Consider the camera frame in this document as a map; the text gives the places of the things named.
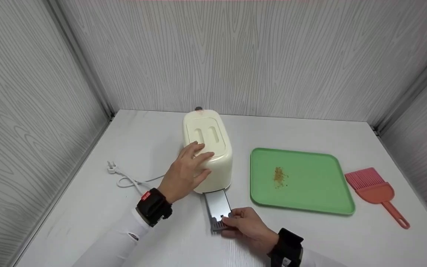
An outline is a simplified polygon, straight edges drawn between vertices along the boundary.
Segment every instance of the brush handle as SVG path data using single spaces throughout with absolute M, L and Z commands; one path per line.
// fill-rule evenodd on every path
M 382 202 L 381 204 L 387 209 L 391 216 L 395 218 L 401 227 L 405 229 L 410 228 L 410 223 L 408 223 L 405 217 L 403 217 L 403 215 L 395 208 L 395 206 L 393 206 L 393 204 L 391 204 L 389 201 Z

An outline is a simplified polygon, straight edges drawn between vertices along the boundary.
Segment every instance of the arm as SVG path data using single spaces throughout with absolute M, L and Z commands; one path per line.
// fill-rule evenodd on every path
M 127 211 L 110 230 L 96 240 L 73 267 L 118 267 L 123 265 L 139 240 L 151 227 L 135 208 Z
M 246 242 L 249 247 L 260 254 L 270 254 L 276 244 L 280 241 L 280 236 L 269 229 L 261 220 L 259 215 L 252 208 L 234 208 L 232 218 L 224 217 L 222 221 L 237 230 L 224 230 L 222 236 L 227 238 L 238 238 Z M 271 267 L 280 267 L 281 264 L 274 264 Z M 302 261 L 300 267 L 346 267 L 345 265 L 331 260 L 319 253 L 306 248 L 302 251 Z
M 206 152 L 194 156 L 204 146 L 197 142 L 186 146 L 166 172 L 158 190 L 169 206 L 187 196 L 210 174 L 209 169 L 204 169 L 195 175 L 197 168 L 214 155 L 213 152 Z M 142 214 L 137 208 L 127 211 L 110 230 L 88 248 L 73 267 L 122 266 L 139 240 L 152 228 Z

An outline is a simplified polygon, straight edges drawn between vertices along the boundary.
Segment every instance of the table surface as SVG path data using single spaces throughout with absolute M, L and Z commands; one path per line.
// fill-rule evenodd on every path
M 69 267 L 140 196 L 118 188 L 106 171 L 115 161 L 140 179 L 162 175 L 182 146 L 184 113 L 117 113 L 58 201 L 18 267 Z M 369 125 L 363 122 L 222 115 L 234 151 L 230 205 L 252 206 L 275 231 L 288 228 L 308 247 L 354 266 L 427 266 L 427 208 L 403 177 Z M 410 222 L 404 230 L 381 205 L 360 199 L 352 188 L 354 215 L 345 217 L 259 207 L 249 197 L 249 155 L 256 147 L 332 154 L 344 173 L 375 167 L 395 189 L 393 205 Z M 151 182 L 158 186 L 159 181 Z M 173 204 L 173 215 L 144 237 L 124 266 L 264 266 L 236 240 L 210 233 L 203 197 L 191 193 Z

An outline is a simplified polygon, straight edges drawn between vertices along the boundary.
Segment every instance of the white power cord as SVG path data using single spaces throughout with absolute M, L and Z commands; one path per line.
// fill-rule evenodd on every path
M 159 177 L 156 177 L 156 178 L 153 178 L 153 179 L 149 179 L 149 180 L 147 180 L 147 181 L 138 181 L 138 180 L 136 180 L 136 179 L 133 179 L 132 177 L 130 177 L 128 174 L 126 174 L 125 172 L 123 172 L 122 171 L 122 169 L 120 169 L 120 167 L 118 167 L 116 164 L 115 164 L 115 162 L 109 162 L 109 161 L 107 161 L 108 162 L 108 168 L 107 168 L 107 170 L 108 170 L 108 173 L 109 174 L 120 174 L 122 177 L 121 177 L 121 179 L 119 179 L 117 182 L 116 182 L 116 185 L 118 186 L 118 187 L 121 187 L 121 188 L 127 188 L 127 187 L 131 187 L 131 186 L 134 186 L 134 187 L 136 187 L 136 189 L 138 190 L 138 192 L 142 195 L 142 194 L 144 194 L 144 192 L 143 191 L 141 191 L 141 188 L 139 188 L 139 185 L 138 184 L 144 184 L 145 186 L 147 186 L 149 189 L 151 189 L 151 186 L 148 184 L 148 182 L 150 182 L 150 181 L 154 181 L 154 180 L 156 180 L 156 179 L 159 179 L 159 178 L 162 178 L 162 177 L 164 177 L 164 174 L 163 175 L 161 175 L 161 176 L 159 176 Z M 125 182 L 123 182 L 122 183 L 122 181 L 123 180 L 127 180 L 127 181 L 129 181 L 129 183 L 127 184 L 127 183 L 125 183 Z

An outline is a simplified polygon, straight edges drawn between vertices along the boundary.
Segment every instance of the left hand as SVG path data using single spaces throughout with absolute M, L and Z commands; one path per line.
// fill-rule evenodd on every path
M 158 187 L 158 190 L 166 197 L 169 203 L 172 204 L 187 196 L 212 172 L 209 169 L 204 169 L 195 176 L 197 168 L 214 155 L 213 152 L 205 152 L 194 156 L 196 152 L 204 147 L 205 144 L 198 144 L 197 141 L 188 144 L 181 150 L 176 161 L 171 164 Z

